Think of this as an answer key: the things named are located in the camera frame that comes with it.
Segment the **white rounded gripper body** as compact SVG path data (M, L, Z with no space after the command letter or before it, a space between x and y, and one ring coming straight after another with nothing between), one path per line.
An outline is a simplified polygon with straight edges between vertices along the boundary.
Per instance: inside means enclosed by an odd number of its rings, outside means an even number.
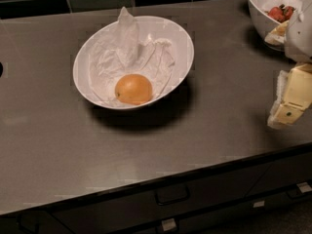
M296 62L312 62L312 0L303 0L292 14L286 30L285 54Z

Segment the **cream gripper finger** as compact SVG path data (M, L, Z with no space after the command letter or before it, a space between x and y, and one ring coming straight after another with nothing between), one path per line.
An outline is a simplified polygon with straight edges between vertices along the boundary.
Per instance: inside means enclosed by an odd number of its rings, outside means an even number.
M282 129L293 125L312 104L312 64L297 63L289 72L282 70L277 79L276 100L267 125Z
M264 41L272 46L283 47L285 42L286 30L289 22L286 20L271 30L264 38Z

